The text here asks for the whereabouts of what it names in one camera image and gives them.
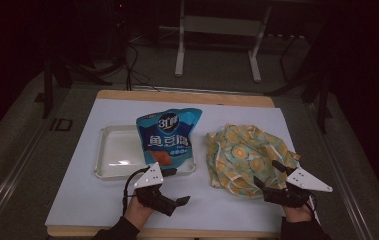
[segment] black sleeve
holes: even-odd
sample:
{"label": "black sleeve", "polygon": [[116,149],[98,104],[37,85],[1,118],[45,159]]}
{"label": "black sleeve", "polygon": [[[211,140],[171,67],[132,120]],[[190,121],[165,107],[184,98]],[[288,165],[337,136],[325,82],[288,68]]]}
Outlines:
{"label": "black sleeve", "polygon": [[108,230],[99,230],[92,240],[132,240],[136,239],[138,234],[139,229],[131,224],[126,218],[121,217],[117,224],[112,228]]}
{"label": "black sleeve", "polygon": [[309,222],[291,223],[282,218],[281,240],[331,240],[316,219]]}

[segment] desk leg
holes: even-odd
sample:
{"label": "desk leg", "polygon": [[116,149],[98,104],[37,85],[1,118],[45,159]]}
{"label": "desk leg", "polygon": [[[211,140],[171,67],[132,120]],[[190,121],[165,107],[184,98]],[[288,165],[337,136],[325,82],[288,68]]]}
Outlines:
{"label": "desk leg", "polygon": [[179,27],[179,50],[177,51],[176,70],[174,74],[176,77],[183,75],[183,63],[185,60],[185,1],[180,1],[180,27]]}
{"label": "desk leg", "polygon": [[271,6],[267,7],[263,21],[258,29],[258,34],[256,36],[255,46],[252,50],[248,51],[249,62],[251,64],[252,77],[254,78],[254,82],[261,82],[260,70],[258,69],[257,63],[257,53],[260,48],[261,41],[264,37],[264,32],[266,30],[267,21],[270,17]]}

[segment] person's left hand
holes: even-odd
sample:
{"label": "person's left hand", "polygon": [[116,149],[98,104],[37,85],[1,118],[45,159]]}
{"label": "person's left hand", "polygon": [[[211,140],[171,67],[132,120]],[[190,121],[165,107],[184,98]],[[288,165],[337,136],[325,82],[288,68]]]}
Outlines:
{"label": "person's left hand", "polygon": [[153,212],[152,208],[143,206],[137,197],[133,196],[126,213],[124,213],[124,217],[137,229],[141,230]]}

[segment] brand logo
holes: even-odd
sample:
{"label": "brand logo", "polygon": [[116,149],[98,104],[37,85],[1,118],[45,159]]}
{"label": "brand logo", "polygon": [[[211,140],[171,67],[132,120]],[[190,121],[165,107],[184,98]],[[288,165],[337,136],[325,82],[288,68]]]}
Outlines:
{"label": "brand logo", "polygon": [[179,116],[175,113],[166,113],[158,120],[158,127],[164,132],[172,132],[179,124]]}

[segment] yellow floral fabric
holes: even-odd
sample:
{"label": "yellow floral fabric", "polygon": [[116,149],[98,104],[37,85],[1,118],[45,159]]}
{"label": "yellow floral fabric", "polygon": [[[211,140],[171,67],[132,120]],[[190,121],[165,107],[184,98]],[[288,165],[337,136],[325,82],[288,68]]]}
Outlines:
{"label": "yellow floral fabric", "polygon": [[267,187],[285,188],[287,174],[274,168],[272,161],[295,168],[300,157],[289,151],[282,139],[252,125],[227,124],[217,133],[208,133],[206,140],[211,185],[237,196],[263,196],[254,176]]}

